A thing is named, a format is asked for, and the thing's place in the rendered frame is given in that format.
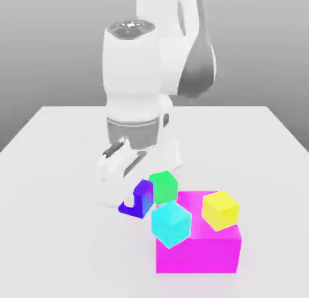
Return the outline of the small blue cube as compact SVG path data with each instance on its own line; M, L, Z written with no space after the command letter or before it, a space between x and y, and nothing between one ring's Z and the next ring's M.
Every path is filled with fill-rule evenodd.
M141 180L133 190L134 204L128 207L122 202L118 211L122 214L143 219L153 205L153 184L149 180Z

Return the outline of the small cyan cube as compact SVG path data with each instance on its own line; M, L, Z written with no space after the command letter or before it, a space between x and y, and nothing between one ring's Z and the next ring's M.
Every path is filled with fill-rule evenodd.
M158 206L151 213L151 232L168 249L191 235L192 215L175 201Z

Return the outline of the small green cube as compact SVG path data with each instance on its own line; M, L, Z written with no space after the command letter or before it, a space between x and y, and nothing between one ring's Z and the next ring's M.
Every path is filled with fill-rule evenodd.
M153 184L153 198L156 206L176 201L178 198L178 182L169 172L163 171L150 175Z

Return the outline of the large magenta box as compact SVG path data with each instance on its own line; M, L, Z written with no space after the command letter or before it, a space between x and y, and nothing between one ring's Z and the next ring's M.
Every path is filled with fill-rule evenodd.
M234 225L214 231L202 218L203 197L212 191L180 191L177 203L192 215L191 235L167 248L156 241L157 273L236 273L241 233Z

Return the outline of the small yellow cube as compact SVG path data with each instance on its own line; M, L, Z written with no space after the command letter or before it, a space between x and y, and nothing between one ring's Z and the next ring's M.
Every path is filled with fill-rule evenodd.
M202 201L202 218L216 232L237 224L240 204L226 191L205 195Z

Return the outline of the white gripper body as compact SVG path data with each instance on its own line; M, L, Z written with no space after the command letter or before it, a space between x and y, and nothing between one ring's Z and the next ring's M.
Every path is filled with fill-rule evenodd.
M133 192L135 186L146 177L147 150L130 147L108 147L96 166L98 199L107 207L117 207Z

